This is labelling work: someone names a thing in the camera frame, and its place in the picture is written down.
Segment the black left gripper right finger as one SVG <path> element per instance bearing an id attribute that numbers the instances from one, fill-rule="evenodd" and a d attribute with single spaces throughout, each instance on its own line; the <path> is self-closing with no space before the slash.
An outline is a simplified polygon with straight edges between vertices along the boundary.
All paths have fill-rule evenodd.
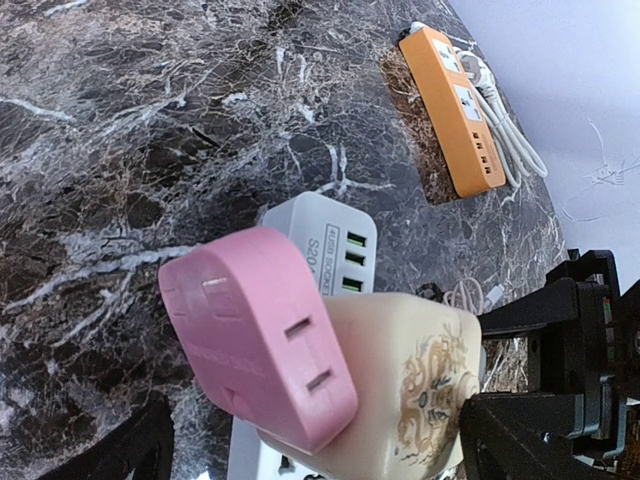
<path id="1" fill-rule="evenodd" d="M 613 479 L 567 450 L 587 433 L 583 394 L 482 393 L 459 417 L 469 479 Z"/>

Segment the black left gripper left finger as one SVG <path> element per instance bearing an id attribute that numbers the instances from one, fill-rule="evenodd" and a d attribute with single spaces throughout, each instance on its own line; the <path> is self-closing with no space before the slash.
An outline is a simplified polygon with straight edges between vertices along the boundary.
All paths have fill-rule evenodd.
<path id="1" fill-rule="evenodd" d="M 148 401 L 85 452 L 42 476 L 58 479 L 168 479 L 174 454 L 174 424 L 168 398 Z"/>

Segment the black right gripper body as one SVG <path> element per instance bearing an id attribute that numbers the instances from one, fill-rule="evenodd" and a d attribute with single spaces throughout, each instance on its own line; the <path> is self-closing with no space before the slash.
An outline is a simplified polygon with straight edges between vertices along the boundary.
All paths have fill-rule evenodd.
<path id="1" fill-rule="evenodd" d="M 615 384 L 623 365 L 620 297 L 609 250 L 561 263 L 534 292 L 542 328 L 529 337 L 529 389 L 583 398 L 581 430 L 568 436 L 576 456 L 604 460 L 624 448 L 626 400 Z"/>

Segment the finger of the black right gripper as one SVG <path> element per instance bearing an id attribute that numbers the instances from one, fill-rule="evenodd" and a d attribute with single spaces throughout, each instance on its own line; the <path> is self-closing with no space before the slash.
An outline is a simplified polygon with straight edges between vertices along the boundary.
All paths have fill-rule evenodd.
<path id="1" fill-rule="evenodd" d="M 577 284 L 570 278 L 478 317 L 484 336 L 518 336 L 578 317 Z"/>

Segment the beige cube socket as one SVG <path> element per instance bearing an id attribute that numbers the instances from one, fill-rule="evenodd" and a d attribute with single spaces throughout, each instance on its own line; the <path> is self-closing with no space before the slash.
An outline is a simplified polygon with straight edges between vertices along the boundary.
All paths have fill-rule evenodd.
<path id="1" fill-rule="evenodd" d="M 463 459 L 459 414 L 477 394 L 481 326 L 405 293 L 328 297 L 358 394 L 353 421 L 314 455 L 263 442 L 328 479 L 431 479 Z"/>

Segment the pink plug adapter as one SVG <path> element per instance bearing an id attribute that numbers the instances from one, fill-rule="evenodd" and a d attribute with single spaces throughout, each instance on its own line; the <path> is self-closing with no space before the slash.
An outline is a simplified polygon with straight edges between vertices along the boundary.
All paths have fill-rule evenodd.
<path id="1" fill-rule="evenodd" d="M 358 398 L 330 316 L 296 246 L 251 227 L 162 265 L 159 289 L 209 400 L 314 454 L 354 418 Z"/>

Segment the orange power strip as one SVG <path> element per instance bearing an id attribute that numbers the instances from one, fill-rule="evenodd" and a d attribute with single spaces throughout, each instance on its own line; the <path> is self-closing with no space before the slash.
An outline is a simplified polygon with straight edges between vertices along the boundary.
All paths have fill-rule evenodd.
<path id="1" fill-rule="evenodd" d="M 506 175 L 493 137 L 454 46 L 443 33 L 414 22 L 399 48 L 463 198 L 501 187 Z"/>

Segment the white power strip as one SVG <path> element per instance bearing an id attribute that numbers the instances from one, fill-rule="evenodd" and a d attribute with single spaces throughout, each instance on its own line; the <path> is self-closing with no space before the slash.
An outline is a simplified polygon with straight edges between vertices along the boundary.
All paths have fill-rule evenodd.
<path id="1" fill-rule="evenodd" d="M 378 232 L 365 212 L 314 192 L 269 208 L 259 224 L 283 233 L 303 254 L 325 296 L 371 293 Z M 322 476 L 262 442 L 256 428 L 235 417 L 227 478 L 320 479 Z"/>

